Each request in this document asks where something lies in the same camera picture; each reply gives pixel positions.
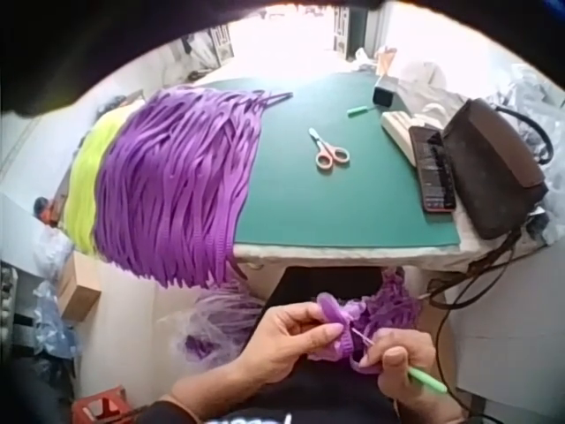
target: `cell phone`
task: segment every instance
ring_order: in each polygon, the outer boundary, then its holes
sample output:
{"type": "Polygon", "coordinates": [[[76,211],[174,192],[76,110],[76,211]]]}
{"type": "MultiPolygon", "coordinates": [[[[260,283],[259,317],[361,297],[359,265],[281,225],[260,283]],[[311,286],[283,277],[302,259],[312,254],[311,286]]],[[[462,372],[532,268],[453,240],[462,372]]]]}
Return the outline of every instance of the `cell phone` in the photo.
{"type": "Polygon", "coordinates": [[[454,211],[455,183],[440,130],[427,126],[411,126],[408,133],[414,150],[422,209],[430,214],[454,211]]]}

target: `fingernail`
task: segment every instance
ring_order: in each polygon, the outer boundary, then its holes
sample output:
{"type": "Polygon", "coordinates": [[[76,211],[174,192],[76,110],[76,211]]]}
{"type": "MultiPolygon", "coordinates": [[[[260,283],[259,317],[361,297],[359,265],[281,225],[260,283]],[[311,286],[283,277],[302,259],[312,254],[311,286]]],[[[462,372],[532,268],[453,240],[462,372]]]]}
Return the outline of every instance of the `fingernail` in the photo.
{"type": "Polygon", "coordinates": [[[391,347],[384,353],[383,359],[387,362],[387,365],[392,367],[402,365],[404,363],[405,352],[402,347],[391,347]]]}
{"type": "Polygon", "coordinates": [[[337,322],[327,324],[326,332],[330,338],[341,336],[341,334],[343,333],[343,324],[337,322]]]}
{"type": "Polygon", "coordinates": [[[377,329],[377,337],[385,337],[388,336],[390,333],[392,333],[394,330],[393,329],[377,329]]]}
{"type": "Polygon", "coordinates": [[[359,361],[359,366],[364,368],[367,365],[369,365],[369,358],[367,357],[367,355],[365,355],[363,358],[361,358],[361,360],[359,361]]]}

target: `hand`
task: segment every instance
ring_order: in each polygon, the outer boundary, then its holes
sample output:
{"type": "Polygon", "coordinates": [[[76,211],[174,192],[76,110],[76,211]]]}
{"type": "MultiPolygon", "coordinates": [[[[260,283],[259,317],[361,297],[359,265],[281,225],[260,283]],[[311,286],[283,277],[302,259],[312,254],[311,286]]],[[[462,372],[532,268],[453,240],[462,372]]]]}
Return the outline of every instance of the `hand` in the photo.
{"type": "Polygon", "coordinates": [[[405,405],[418,401],[422,385],[408,376],[408,366],[429,372],[435,361],[432,337],[414,329],[379,329],[359,365],[382,363],[380,391],[405,405]]]}
{"type": "Polygon", "coordinates": [[[343,332],[342,324],[324,324],[312,302],[271,307],[236,364],[261,383],[280,382],[300,356],[324,348],[343,332]]]}

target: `small black object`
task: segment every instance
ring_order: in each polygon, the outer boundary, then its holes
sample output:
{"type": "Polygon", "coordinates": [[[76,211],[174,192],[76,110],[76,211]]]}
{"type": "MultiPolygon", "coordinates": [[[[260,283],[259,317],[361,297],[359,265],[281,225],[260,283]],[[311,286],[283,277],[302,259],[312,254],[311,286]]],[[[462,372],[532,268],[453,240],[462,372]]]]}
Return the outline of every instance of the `small black object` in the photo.
{"type": "Polygon", "coordinates": [[[382,76],[374,85],[373,103],[385,108],[389,108],[395,99],[396,85],[398,78],[382,76]]]}
{"type": "Polygon", "coordinates": [[[185,53],[187,55],[190,55],[192,53],[191,36],[185,35],[184,37],[180,37],[180,42],[183,43],[183,49],[185,50],[185,53]]]}
{"type": "Polygon", "coordinates": [[[109,102],[103,104],[100,108],[98,108],[98,110],[96,111],[96,121],[100,119],[100,117],[105,113],[117,109],[120,104],[122,104],[126,99],[127,97],[125,95],[116,95],[112,97],[109,102]]]}
{"type": "MultiPolygon", "coordinates": [[[[441,132],[457,195],[475,231],[485,240],[524,226],[547,193],[539,163],[500,112],[508,113],[482,99],[467,100],[441,132]]],[[[527,122],[524,117],[518,119],[527,122]]],[[[546,141],[546,152],[538,160],[547,163],[551,141],[541,135],[538,125],[532,130],[546,141]]]]}
{"type": "Polygon", "coordinates": [[[41,213],[43,212],[43,210],[45,210],[45,208],[48,205],[49,205],[49,201],[47,199],[45,199],[44,197],[38,197],[37,199],[35,199],[34,216],[36,218],[39,218],[41,216],[41,213]]]}
{"type": "Polygon", "coordinates": [[[443,147],[440,130],[424,126],[408,129],[418,181],[422,194],[422,208],[430,214],[447,213],[456,208],[456,189],[447,152],[443,147]]]}

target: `green crochet hook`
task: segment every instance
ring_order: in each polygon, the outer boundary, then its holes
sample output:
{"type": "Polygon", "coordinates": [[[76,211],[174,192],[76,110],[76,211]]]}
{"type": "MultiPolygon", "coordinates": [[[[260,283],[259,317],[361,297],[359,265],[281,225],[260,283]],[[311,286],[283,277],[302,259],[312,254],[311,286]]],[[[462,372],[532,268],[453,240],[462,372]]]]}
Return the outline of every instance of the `green crochet hook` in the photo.
{"type": "MultiPolygon", "coordinates": [[[[361,339],[365,342],[366,345],[369,346],[374,345],[373,340],[365,336],[357,329],[352,328],[351,331],[355,333],[357,336],[361,337],[361,339]]],[[[422,371],[421,369],[417,369],[415,367],[408,367],[408,375],[412,378],[415,378],[416,380],[418,380],[425,386],[429,387],[430,389],[437,391],[438,393],[445,394],[448,392],[448,386],[446,386],[444,383],[440,382],[439,380],[436,380],[431,375],[422,371]]]]}

